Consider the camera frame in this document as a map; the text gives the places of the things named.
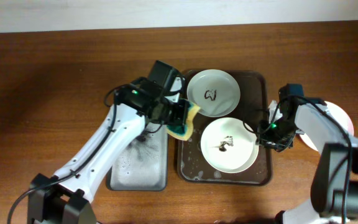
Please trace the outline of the pinkish white plate with stain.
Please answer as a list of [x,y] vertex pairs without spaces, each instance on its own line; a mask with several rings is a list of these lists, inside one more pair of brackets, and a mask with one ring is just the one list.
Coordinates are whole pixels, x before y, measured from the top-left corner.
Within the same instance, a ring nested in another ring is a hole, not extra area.
[[[325,101],[332,117],[351,135],[354,135],[354,125],[349,115],[338,105]],[[299,134],[299,138],[311,149],[317,151],[307,134]]]

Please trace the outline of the green and yellow sponge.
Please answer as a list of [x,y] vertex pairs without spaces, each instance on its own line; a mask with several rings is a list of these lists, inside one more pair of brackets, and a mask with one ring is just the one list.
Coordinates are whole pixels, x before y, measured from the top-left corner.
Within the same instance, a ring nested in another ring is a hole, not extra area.
[[181,116],[180,124],[167,125],[167,134],[175,139],[187,141],[193,134],[193,120],[198,114],[200,107],[183,98],[179,99],[175,106],[175,112],[179,112],[179,115]]

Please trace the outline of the grey-white plate with stain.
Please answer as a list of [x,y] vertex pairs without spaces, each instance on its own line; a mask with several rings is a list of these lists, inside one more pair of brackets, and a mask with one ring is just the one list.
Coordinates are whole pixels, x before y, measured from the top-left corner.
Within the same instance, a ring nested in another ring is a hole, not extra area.
[[237,107],[241,90],[238,82],[229,73],[208,69],[198,72],[190,79],[186,95],[189,101],[200,107],[200,114],[222,117]]

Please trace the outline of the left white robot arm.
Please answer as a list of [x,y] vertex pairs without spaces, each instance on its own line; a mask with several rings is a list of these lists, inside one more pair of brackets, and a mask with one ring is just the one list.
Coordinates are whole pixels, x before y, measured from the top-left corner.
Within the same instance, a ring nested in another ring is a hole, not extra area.
[[182,74],[156,61],[147,77],[117,86],[109,111],[88,142],[51,178],[38,174],[26,196],[28,223],[97,223],[91,206],[104,176],[122,151],[150,123],[185,127],[189,104],[176,99]]

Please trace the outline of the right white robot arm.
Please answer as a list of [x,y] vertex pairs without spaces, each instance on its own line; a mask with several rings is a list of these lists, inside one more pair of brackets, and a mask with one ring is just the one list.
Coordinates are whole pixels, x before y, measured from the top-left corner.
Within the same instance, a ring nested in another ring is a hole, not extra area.
[[310,199],[279,212],[274,223],[347,223],[358,220],[358,138],[349,134],[321,98],[305,97],[300,84],[278,91],[279,102],[270,121],[262,120],[257,143],[282,152],[297,133],[306,134],[320,159]]

